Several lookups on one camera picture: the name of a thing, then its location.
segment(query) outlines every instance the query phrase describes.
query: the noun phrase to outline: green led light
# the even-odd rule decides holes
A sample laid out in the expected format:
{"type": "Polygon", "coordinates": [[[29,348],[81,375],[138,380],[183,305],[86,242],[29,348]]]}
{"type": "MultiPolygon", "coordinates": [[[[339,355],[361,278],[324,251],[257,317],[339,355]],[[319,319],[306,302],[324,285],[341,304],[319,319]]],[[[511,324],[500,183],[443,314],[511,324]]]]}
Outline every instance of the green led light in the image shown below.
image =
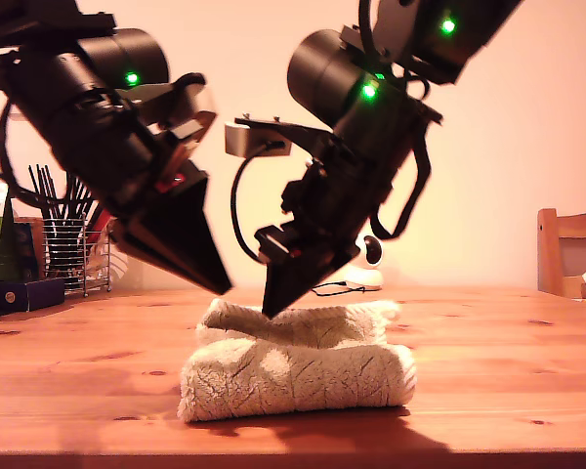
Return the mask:
{"type": "Polygon", "coordinates": [[[456,29],[456,21],[452,20],[451,18],[447,18],[445,19],[442,24],[440,25],[440,30],[442,31],[443,34],[445,35],[449,35],[451,33],[453,33],[453,31],[456,29]]]}
{"type": "Polygon", "coordinates": [[[377,90],[376,90],[375,86],[373,86],[371,84],[364,85],[362,87],[362,95],[369,100],[372,100],[373,98],[375,98],[376,93],[377,93],[377,90]]]}
{"type": "Polygon", "coordinates": [[[135,86],[139,83],[139,75],[134,71],[126,73],[126,83],[130,86],[135,86]]]}

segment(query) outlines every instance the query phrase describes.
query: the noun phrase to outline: towel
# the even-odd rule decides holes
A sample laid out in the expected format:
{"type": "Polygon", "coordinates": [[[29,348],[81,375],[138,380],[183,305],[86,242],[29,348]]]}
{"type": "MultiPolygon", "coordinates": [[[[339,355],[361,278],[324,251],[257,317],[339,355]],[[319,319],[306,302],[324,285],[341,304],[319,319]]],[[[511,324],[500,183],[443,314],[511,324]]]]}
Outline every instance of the towel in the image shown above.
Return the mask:
{"type": "Polygon", "coordinates": [[[181,373],[185,422],[292,411],[394,406],[414,394],[410,351],[386,343],[390,301],[290,309],[214,300],[196,328],[201,345],[181,373]]]}

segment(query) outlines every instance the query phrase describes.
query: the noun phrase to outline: wooden chair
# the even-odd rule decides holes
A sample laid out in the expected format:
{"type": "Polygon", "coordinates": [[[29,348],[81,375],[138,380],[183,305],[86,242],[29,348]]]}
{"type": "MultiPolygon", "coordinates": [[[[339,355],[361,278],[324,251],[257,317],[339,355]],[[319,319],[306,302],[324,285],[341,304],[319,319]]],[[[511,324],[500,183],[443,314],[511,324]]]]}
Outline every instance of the wooden chair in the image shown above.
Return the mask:
{"type": "Polygon", "coordinates": [[[566,298],[586,298],[582,276],[565,277],[561,239],[586,239],[586,213],[559,217],[555,208],[538,212],[538,289],[566,298]]]}

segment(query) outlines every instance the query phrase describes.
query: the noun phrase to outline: white device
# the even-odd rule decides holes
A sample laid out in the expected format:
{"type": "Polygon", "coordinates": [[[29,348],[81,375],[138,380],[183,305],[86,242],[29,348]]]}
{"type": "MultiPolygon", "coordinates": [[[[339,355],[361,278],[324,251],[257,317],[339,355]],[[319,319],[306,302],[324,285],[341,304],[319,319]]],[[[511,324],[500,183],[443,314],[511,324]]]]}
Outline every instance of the white device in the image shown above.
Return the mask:
{"type": "Polygon", "coordinates": [[[347,287],[365,290],[380,290],[384,285],[384,276],[378,270],[384,258],[382,241],[371,234],[359,234],[356,246],[360,254],[344,268],[347,287]]]}

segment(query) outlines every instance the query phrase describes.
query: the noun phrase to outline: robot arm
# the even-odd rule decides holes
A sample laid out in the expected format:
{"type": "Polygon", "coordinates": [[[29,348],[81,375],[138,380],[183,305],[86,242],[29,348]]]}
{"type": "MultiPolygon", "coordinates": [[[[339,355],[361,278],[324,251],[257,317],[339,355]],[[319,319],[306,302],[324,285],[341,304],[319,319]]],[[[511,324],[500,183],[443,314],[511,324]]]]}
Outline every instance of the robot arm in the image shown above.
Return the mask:
{"type": "Polygon", "coordinates": [[[350,262],[356,238],[370,219],[381,239],[398,237],[430,176],[425,135],[442,117],[407,85],[454,83],[467,60],[486,44],[521,0],[381,0],[371,30],[370,0],[360,0],[359,26],[307,37],[288,68],[291,96],[332,132],[281,122],[236,119],[227,129],[229,152],[241,125],[254,146],[279,139],[299,145],[313,160],[300,181],[287,184],[282,210],[293,220],[259,229],[256,258],[267,264],[263,313],[270,318],[350,262]],[[403,67],[395,77],[392,64],[403,67]],[[378,210],[399,167],[414,152],[418,177],[396,228],[382,227],[378,210]]]}
{"type": "Polygon", "coordinates": [[[216,113],[201,74],[169,83],[156,42],[82,15],[73,0],[0,2],[2,177],[25,203],[57,203],[21,188],[6,154],[16,105],[114,217],[112,237],[134,257],[216,293],[230,281],[202,206],[207,175],[188,159],[216,113]],[[158,124],[153,134],[148,126],[158,124]]]}

